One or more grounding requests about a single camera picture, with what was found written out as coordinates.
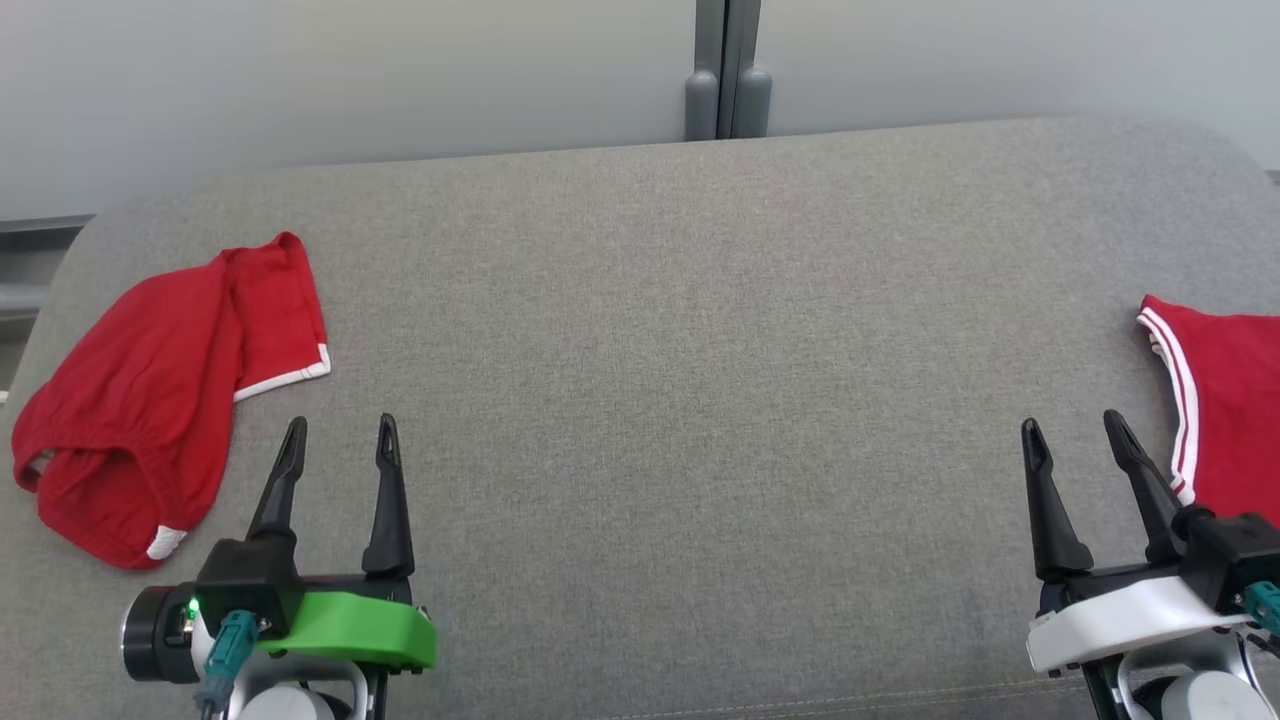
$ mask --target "green plastic part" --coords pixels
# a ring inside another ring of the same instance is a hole
[[[435,626],[411,605],[349,592],[308,592],[288,637],[259,641],[257,650],[416,670],[435,666]]]

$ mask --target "red fabric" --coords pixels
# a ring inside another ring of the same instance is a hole
[[[292,233],[143,281],[23,407],[14,478],[37,493],[41,520],[84,551],[118,568],[155,566],[173,550],[159,528],[180,539],[218,495],[233,393],[326,373],[324,343]]]
[[[1138,322],[1172,379],[1174,491],[1280,525],[1280,318],[1206,315],[1148,295]]]

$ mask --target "stitching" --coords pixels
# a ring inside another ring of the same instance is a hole
[[[1007,697],[1027,697],[1033,694],[1051,694],[1051,693],[1065,693],[1068,691],[1079,689],[1078,687],[1070,688],[1050,688],[1047,691],[1030,691],[1025,693],[1005,693],[1005,694],[992,694],[980,697],[952,697],[948,700],[927,700],[922,702],[893,702],[886,705],[868,705],[865,707],[845,707],[837,710],[810,710],[806,712],[787,712],[786,715],[762,715],[754,717],[753,720],[783,720],[786,717],[814,717],[818,715],[835,715],[837,712],[864,712],[867,710],[884,710],[890,707],[924,707],[927,705],[948,705],[955,702],[973,702],[975,700],[1005,700]]]
[[[851,694],[845,697],[832,697],[826,700],[795,700],[791,702],[765,702],[762,705],[735,705],[726,707],[708,707],[705,710],[676,710],[673,712],[646,712],[643,715],[611,715],[608,717],[596,717],[594,720],[655,720],[658,717],[689,717],[691,715],[710,715],[713,712],[742,712],[749,710],[781,710],[783,707],[800,707],[805,705],[826,705],[828,702],[851,702],[859,700],[882,700],[890,697],[919,697],[925,694],[946,694],[946,693],[964,693],[973,691],[992,691],[997,688],[1018,688],[1027,685],[1038,685],[1043,683],[1061,683],[1062,680],[1055,680],[1050,678],[1041,678],[1037,680],[1019,680],[1015,683],[996,683],[993,685],[966,685],[961,688],[942,688],[937,691],[906,691],[896,693],[872,693],[872,694]],[[782,715],[780,717],[792,717],[792,715]]]

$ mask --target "red garment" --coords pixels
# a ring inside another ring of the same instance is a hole
[[[1138,323],[1174,382],[1179,500],[1280,525],[1280,318],[1206,315],[1148,295]]]
[[[209,511],[232,404],[329,372],[292,233],[124,293],[22,410],[14,478],[40,519],[118,568],[152,568]]]

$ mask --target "white trim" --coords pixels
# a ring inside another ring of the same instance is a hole
[[[1165,361],[1174,380],[1178,404],[1178,434],[1174,437],[1174,487],[1183,486],[1178,500],[1184,505],[1196,501],[1196,465],[1199,460],[1199,392],[1183,346],[1172,328],[1153,309],[1143,307],[1138,323],[1151,333],[1152,351]]]
[[[184,537],[187,537],[186,530],[175,530],[168,525],[160,525],[156,528],[156,539],[151,541],[151,547],[147,548],[147,557],[151,560],[169,557]]]
[[[308,380],[311,378],[319,378],[321,375],[328,375],[329,370],[333,369],[333,364],[329,363],[329,347],[325,343],[320,343],[316,347],[320,348],[320,361],[315,365],[307,365],[301,370],[293,370],[292,373],[284,373],[283,375],[275,375],[274,378],[268,378],[260,383],[253,383],[248,387],[236,391],[232,396],[233,402],[239,402],[247,397],[253,397],[255,395],[262,395],[269,389],[275,389],[278,387],[284,387],[287,384],[293,384],[302,380]]]

